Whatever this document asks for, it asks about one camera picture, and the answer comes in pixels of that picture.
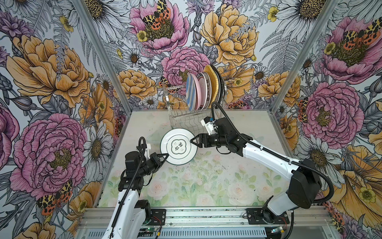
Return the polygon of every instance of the metal bar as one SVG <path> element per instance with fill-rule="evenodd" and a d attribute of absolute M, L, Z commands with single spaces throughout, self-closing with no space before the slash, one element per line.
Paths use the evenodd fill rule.
<path fill-rule="evenodd" d="M 72 1 L 74 8 L 76 9 L 78 16 L 86 30 L 86 35 L 89 38 L 89 40 L 93 43 L 95 50 L 97 51 L 97 54 L 101 61 L 103 62 L 103 65 L 106 69 L 106 73 L 109 75 L 110 80 L 112 81 L 112 84 L 115 88 L 115 91 L 117 92 L 121 104 L 124 107 L 125 111 L 128 114 L 131 114 L 132 107 L 130 106 L 129 101 L 127 100 L 125 96 L 125 92 L 122 90 L 121 84 L 119 83 L 117 79 L 117 75 L 115 73 L 115 69 L 113 67 L 113 64 L 111 60 L 109 59 L 109 56 L 107 55 L 107 52 L 105 50 L 105 47 L 102 43 L 101 37 L 98 35 L 98 30 L 94 26 L 94 22 L 92 20 L 92 16 L 90 15 L 85 1 Z"/>
<path fill-rule="evenodd" d="M 303 65 L 304 61 L 306 60 L 307 55 L 309 54 L 310 49 L 313 47 L 313 44 L 315 43 L 316 39 L 322 32 L 323 27 L 326 27 L 327 22 L 332 15 L 333 11 L 335 10 L 335 7 L 337 5 L 339 0 L 328 0 L 325 2 L 324 7 L 321 10 L 320 15 L 317 18 L 316 23 L 314 24 L 311 33 L 306 38 L 306 41 L 301 48 L 300 52 L 298 53 L 298 56 L 296 58 L 295 63 L 292 66 L 292 69 L 290 69 L 288 76 L 286 77 L 286 80 L 281 87 L 279 93 L 277 94 L 277 97 L 275 101 L 272 103 L 270 110 L 272 113 L 275 113 L 277 110 L 277 107 L 280 105 L 282 100 L 284 99 L 285 95 L 287 94 L 289 88 L 291 87 L 293 81 L 295 80 L 301 66 Z"/>
<path fill-rule="evenodd" d="M 248 207 L 160 207 L 157 209 L 166 209 L 166 224 L 163 226 L 164 228 L 251 227 L 253 225 L 249 225 L 248 220 L 243 218 L 246 208 Z M 88 208 L 83 215 L 79 228 L 106 229 L 113 211 L 114 208 Z M 324 206 L 296 209 L 295 223 L 295 226 L 332 225 L 329 214 Z"/>

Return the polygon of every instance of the flower bud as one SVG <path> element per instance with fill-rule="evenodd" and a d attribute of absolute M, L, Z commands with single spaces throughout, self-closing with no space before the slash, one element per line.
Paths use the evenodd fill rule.
<path fill-rule="evenodd" d="M 10 99 L 17 107 L 23 111 L 30 111 L 37 109 L 35 103 L 32 102 L 32 99 L 27 96 L 19 96 L 13 99 Z"/>
<path fill-rule="evenodd" d="M 366 129 L 372 134 L 379 134 L 382 131 L 382 124 L 376 120 L 372 120 L 366 124 Z"/>
<path fill-rule="evenodd" d="M 11 81 L 7 77 L 0 74 L 0 90 L 9 91 L 12 89 Z"/>
<path fill-rule="evenodd" d="M 382 77 L 371 83 L 369 90 L 371 97 L 376 97 L 377 94 L 382 93 Z"/>

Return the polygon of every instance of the daisy center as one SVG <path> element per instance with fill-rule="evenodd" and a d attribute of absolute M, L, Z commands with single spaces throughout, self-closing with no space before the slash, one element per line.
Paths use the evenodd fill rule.
<path fill-rule="evenodd" d="M 311 158 L 317 166 L 324 167 L 327 164 L 324 154 L 319 150 L 312 150 Z"/>
<path fill-rule="evenodd" d="M 104 81 L 104 82 L 102 83 L 102 87 L 103 87 L 105 90 L 109 90 L 109 82 Z"/>
<path fill-rule="evenodd" d="M 66 148 L 55 151 L 54 156 L 55 159 L 49 163 L 49 165 L 54 169 L 56 169 L 58 166 L 61 166 L 63 169 L 66 169 L 72 157 L 70 150 Z"/>
<path fill-rule="evenodd" d="M 101 16 L 102 5 L 97 0 L 85 0 L 85 4 L 93 18 Z"/>
<path fill-rule="evenodd" d="M 137 55 L 131 55 L 131 61 L 133 62 L 133 63 L 136 63 L 137 61 L 138 61 L 138 56 Z"/>
<path fill-rule="evenodd" d="M 315 18 L 320 14 L 326 0 L 305 0 L 300 5 L 300 14 L 305 18 Z"/>
<path fill-rule="evenodd" d="M 256 75 L 255 75 L 255 79 L 256 79 L 256 80 L 261 79 L 261 78 L 263 78 L 263 77 L 264 77 L 264 73 L 263 73 L 263 72 L 258 72 L 258 73 L 256 73 Z"/>
<path fill-rule="evenodd" d="M 303 64 L 303 67 L 304 67 L 304 68 L 308 68 L 308 67 L 310 67 L 311 65 L 312 65 L 311 60 L 306 60 L 306 61 L 304 62 L 304 64 Z"/>
<path fill-rule="evenodd" d="M 188 70 L 185 70 L 184 72 L 179 70 L 178 72 L 178 75 L 182 78 L 183 82 L 187 81 L 187 77 L 188 77 L 187 74 L 188 74 Z"/>
<path fill-rule="evenodd" d="M 101 154 L 101 141 L 99 141 L 99 139 L 94 141 L 91 153 L 94 159 L 98 158 L 98 156 Z"/>
<path fill-rule="evenodd" d="M 318 122 L 320 126 L 327 126 L 330 123 L 330 119 L 329 119 L 330 112 L 325 111 L 324 107 L 321 107 L 318 110 L 318 112 L 319 114 L 316 117 L 316 121 Z"/>

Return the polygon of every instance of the floral wallpaper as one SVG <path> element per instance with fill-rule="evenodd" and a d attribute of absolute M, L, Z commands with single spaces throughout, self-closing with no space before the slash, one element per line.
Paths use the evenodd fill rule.
<path fill-rule="evenodd" d="M 380 10 L 379 1 L 340 1 L 301 66 L 301 83 L 275 112 L 295 157 L 332 180 L 325 206 L 349 239 L 382 238 Z M 327 183 L 321 189 L 328 194 Z"/>
<path fill-rule="evenodd" d="M 83 29 L 73 0 L 70 26 Z M 215 65 L 229 108 L 270 108 L 325 0 L 86 0 L 132 108 L 163 109 L 163 87 Z M 330 19 L 330 24 L 343 11 Z M 86 32 L 81 33 L 87 39 Z M 296 78 L 286 100 L 300 97 Z M 185 89 L 171 92 L 177 102 Z"/>
<path fill-rule="evenodd" d="M 2 238 L 74 238 L 126 121 L 67 7 L 0 1 Z"/>

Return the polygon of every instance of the dish rack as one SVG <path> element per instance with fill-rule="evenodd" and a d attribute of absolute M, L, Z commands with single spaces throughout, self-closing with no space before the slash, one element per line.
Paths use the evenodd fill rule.
<path fill-rule="evenodd" d="M 182 100 L 179 98 L 172 98 L 172 101 L 170 100 L 168 92 L 172 90 L 178 91 L 182 88 L 186 88 L 186 86 L 180 85 L 171 86 L 168 88 L 163 87 L 163 95 L 165 97 L 168 114 L 170 116 L 171 128 L 185 128 L 191 131 L 191 133 L 193 133 L 194 135 L 198 135 L 200 133 L 207 133 L 207 130 L 201 125 L 200 121 L 207 116 L 211 116 L 211 109 L 190 111 L 186 103 L 186 96 Z M 225 102 L 226 96 L 227 94 L 225 92 L 223 99 L 220 102 L 222 106 L 227 104 Z M 215 109 L 215 117 L 220 118 L 220 115 L 221 111 L 219 109 Z"/>

